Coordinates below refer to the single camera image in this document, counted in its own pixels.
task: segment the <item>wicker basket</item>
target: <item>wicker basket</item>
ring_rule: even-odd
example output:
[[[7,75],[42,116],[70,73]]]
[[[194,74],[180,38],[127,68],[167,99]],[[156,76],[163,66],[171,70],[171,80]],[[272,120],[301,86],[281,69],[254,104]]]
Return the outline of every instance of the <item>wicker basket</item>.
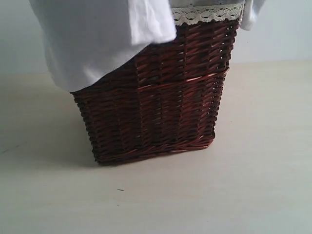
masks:
[[[238,20],[183,24],[94,85],[72,93],[100,164],[207,148]]]

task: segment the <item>table surface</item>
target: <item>table surface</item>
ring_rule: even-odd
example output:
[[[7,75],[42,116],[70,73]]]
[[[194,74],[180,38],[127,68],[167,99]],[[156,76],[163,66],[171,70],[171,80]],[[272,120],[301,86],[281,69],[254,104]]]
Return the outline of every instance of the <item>table surface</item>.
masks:
[[[0,77],[1,234],[311,234],[312,61],[233,64],[207,150],[93,161],[70,94]]]

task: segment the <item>white wall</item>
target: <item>white wall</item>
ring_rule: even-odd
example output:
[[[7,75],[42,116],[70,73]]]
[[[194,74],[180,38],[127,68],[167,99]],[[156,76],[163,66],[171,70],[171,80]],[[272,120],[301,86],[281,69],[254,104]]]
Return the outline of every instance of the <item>white wall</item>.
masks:
[[[268,0],[252,31],[238,31],[232,62],[312,59],[311,9],[312,0]],[[0,0],[0,74],[46,71],[28,0]]]

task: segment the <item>white lace trim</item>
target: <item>white lace trim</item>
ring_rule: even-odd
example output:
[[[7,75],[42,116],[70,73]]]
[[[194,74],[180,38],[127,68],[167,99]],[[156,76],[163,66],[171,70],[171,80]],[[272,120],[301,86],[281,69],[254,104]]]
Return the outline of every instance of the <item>white lace trim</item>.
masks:
[[[198,22],[211,22],[223,20],[236,20],[241,17],[244,3],[214,6],[192,6],[173,8],[172,14],[176,25],[196,24]]]

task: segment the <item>brown wicker basket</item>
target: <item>brown wicker basket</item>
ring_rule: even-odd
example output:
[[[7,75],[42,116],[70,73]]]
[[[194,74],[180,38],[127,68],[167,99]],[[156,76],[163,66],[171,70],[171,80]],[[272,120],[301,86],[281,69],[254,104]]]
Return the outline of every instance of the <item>brown wicker basket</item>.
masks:
[[[96,161],[124,163],[204,149],[215,121],[238,20],[183,24],[94,85],[72,93]]]

